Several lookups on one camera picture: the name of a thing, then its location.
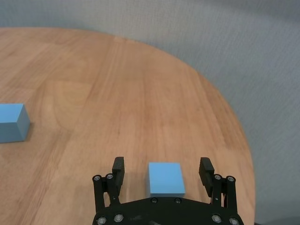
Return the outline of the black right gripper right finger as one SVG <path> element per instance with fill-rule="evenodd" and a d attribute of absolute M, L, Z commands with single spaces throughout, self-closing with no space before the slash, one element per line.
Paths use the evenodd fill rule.
<path fill-rule="evenodd" d="M 223 207 L 237 208 L 236 179 L 233 176 L 222 177 L 220 174 L 216 174 L 208 157 L 200 159 L 199 175 L 212 205 L 221 207 L 221 196 L 223 196 Z"/>

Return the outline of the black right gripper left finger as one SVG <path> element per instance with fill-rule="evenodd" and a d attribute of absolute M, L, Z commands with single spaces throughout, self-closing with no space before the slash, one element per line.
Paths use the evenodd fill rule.
<path fill-rule="evenodd" d="M 110 206 L 120 205 L 119 195 L 124 180 L 124 157 L 116 157 L 112 172 L 102 177 L 95 175 L 92 178 L 95 197 L 96 213 L 105 208 L 104 193 L 109 195 Z"/>

